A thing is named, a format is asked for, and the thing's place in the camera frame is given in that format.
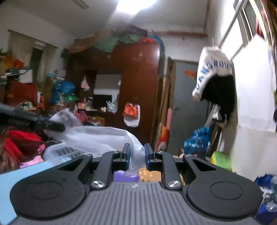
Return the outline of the dark red wooden wardrobe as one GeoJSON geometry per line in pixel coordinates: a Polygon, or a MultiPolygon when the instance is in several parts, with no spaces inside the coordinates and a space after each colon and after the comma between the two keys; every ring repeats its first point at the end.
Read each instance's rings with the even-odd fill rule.
{"type": "Polygon", "coordinates": [[[94,95],[96,79],[100,89],[119,89],[115,114],[102,113],[105,125],[126,129],[142,143],[153,143],[162,94],[162,73],[165,54],[158,43],[119,44],[112,53],[94,47],[72,53],[67,65],[66,80],[74,83],[78,102],[94,95]],[[125,125],[126,103],[140,105],[137,128],[125,125]]]}

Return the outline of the white bag blue letters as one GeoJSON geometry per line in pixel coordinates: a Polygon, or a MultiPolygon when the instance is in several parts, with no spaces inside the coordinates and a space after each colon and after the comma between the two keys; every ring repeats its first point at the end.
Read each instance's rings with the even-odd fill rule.
{"type": "Polygon", "coordinates": [[[220,77],[233,75],[231,62],[218,47],[205,46],[200,54],[196,86],[192,92],[194,101],[202,99],[208,81],[215,75],[220,77]]]}

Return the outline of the blue plastic bag right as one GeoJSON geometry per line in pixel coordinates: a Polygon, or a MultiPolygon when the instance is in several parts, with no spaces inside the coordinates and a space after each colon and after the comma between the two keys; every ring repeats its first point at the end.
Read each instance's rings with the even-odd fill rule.
{"type": "Polygon", "coordinates": [[[183,153],[206,156],[211,145],[211,134],[210,127],[196,129],[193,134],[184,141],[183,153]]]}

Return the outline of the white plastic basket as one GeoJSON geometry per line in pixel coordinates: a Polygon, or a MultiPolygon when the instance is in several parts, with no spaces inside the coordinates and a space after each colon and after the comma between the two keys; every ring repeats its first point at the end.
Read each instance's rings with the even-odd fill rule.
{"type": "Polygon", "coordinates": [[[65,143],[58,143],[46,147],[42,158],[44,161],[61,161],[66,162],[69,160],[73,160],[81,155],[84,155],[83,151],[75,150],[73,148],[68,147],[65,143]]]}

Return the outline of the black hanging garment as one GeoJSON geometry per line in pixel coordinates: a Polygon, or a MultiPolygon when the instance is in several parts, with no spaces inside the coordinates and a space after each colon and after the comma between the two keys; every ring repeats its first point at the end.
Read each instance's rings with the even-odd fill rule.
{"type": "Polygon", "coordinates": [[[229,120],[235,106],[235,81],[232,75],[215,75],[209,79],[202,92],[201,100],[220,107],[222,120],[229,120]]]}

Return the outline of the clear plastic bag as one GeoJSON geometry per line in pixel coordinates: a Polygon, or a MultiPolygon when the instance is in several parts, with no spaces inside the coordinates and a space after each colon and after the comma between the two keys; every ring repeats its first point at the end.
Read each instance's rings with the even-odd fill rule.
{"type": "Polygon", "coordinates": [[[126,130],[85,126],[69,109],[56,113],[50,121],[60,122],[65,126],[64,132],[44,130],[44,133],[56,142],[63,142],[72,149],[88,152],[95,158],[102,157],[108,151],[122,151],[124,145],[128,143],[131,149],[129,170],[135,172],[145,166],[143,145],[126,130]]]}

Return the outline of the blue white sack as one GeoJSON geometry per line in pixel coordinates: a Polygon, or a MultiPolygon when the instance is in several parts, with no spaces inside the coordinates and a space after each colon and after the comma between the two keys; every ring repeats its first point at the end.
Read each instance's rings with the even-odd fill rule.
{"type": "Polygon", "coordinates": [[[254,181],[262,191],[263,200],[256,214],[261,224],[270,224],[276,218],[276,174],[265,174],[254,181]]]}

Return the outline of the grey door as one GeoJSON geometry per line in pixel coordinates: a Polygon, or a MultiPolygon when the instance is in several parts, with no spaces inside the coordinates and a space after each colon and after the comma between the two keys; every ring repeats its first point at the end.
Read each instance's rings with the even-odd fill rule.
{"type": "Polygon", "coordinates": [[[207,101],[195,102],[192,92],[196,86],[198,63],[174,60],[170,74],[170,101],[172,109],[167,152],[180,155],[183,143],[207,119],[207,101]]]}

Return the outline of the purple tissue pack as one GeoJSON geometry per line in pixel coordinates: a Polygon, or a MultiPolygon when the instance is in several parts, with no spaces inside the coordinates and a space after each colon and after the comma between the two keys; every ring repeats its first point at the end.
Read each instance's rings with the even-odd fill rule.
{"type": "Polygon", "coordinates": [[[139,176],[135,172],[130,171],[116,171],[113,175],[114,182],[138,182],[139,176]]]}

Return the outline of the orange white hanging bag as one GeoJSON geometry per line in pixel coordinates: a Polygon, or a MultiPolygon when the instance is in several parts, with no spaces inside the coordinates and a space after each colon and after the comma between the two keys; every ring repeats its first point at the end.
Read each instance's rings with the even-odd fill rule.
{"type": "Polygon", "coordinates": [[[140,123],[140,105],[126,103],[122,115],[126,126],[137,128],[140,123]]]}

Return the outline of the beige curtain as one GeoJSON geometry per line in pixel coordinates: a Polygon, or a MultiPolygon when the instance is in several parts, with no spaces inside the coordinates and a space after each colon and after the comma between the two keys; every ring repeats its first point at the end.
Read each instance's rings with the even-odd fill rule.
{"type": "MultiPolygon", "coordinates": [[[[8,52],[11,53],[14,59],[22,61],[25,66],[29,67],[32,52],[37,40],[12,30],[9,32],[8,52]]],[[[36,84],[40,91],[43,91],[44,89],[46,75],[50,70],[55,51],[56,47],[49,44],[45,44],[42,48],[42,56],[38,64],[36,78],[36,84]]]]}

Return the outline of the green cloth on wardrobe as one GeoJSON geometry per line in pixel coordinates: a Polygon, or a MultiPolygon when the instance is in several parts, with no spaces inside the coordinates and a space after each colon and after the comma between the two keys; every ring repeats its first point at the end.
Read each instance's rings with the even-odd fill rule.
{"type": "Polygon", "coordinates": [[[111,53],[118,44],[134,44],[140,42],[144,38],[146,37],[139,34],[125,34],[120,37],[101,38],[96,41],[94,48],[102,52],[111,53]]]}

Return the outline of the blue plastic bags pile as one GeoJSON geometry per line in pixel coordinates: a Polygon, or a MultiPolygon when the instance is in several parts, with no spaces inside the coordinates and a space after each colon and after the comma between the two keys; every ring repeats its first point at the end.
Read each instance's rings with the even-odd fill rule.
{"type": "Polygon", "coordinates": [[[52,87],[52,93],[50,98],[51,105],[57,105],[60,96],[63,98],[62,102],[75,102],[78,100],[74,94],[75,85],[68,81],[56,81],[52,87]]]}

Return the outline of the green yellow bag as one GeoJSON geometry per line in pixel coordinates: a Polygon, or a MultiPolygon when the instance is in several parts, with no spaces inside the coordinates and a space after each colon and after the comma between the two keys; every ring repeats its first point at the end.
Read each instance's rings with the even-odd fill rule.
{"type": "Polygon", "coordinates": [[[224,152],[213,152],[210,163],[232,172],[231,162],[224,152]]]}

